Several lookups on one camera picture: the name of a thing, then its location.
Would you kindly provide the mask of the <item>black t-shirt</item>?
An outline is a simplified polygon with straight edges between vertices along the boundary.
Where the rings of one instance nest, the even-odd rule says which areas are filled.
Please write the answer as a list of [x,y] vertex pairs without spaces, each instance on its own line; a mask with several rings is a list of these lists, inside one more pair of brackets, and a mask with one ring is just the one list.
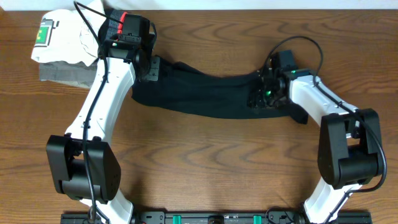
[[157,81],[132,86],[136,102],[186,114],[221,119],[260,119],[289,116],[307,124],[308,113],[293,104],[268,108],[257,72],[232,77],[207,75],[183,62],[160,58]]

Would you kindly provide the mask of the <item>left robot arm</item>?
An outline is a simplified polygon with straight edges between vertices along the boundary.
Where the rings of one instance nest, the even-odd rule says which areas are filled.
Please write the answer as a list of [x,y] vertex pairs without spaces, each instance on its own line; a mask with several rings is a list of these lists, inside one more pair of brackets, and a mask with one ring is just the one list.
[[86,100],[62,136],[51,135],[47,158],[57,193],[89,207],[64,223],[136,223],[134,206],[121,192],[121,167],[111,150],[119,110],[134,82],[156,82],[160,60],[152,56],[154,23],[125,13],[119,30],[99,47],[96,77]]

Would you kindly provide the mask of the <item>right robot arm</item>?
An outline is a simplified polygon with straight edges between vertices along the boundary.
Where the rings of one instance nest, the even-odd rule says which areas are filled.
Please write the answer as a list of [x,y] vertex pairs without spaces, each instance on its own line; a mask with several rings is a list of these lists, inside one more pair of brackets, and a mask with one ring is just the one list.
[[339,223],[353,194],[379,189],[387,173],[379,116],[359,109],[328,89],[317,71],[299,69],[289,50],[271,52],[248,99],[254,111],[287,110],[297,122],[320,127],[317,164],[321,178],[292,223]]

